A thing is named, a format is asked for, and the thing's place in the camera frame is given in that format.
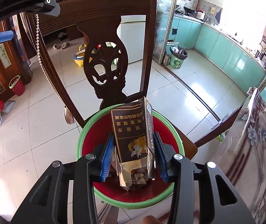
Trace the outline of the right hand thumb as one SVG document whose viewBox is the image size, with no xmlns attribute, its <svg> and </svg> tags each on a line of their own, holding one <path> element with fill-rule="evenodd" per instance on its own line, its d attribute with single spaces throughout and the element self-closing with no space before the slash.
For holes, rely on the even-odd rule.
<svg viewBox="0 0 266 224">
<path fill-rule="evenodd" d="M 162 224 L 158 219 L 152 215 L 148 215 L 143 218 L 142 224 Z"/>
</svg>

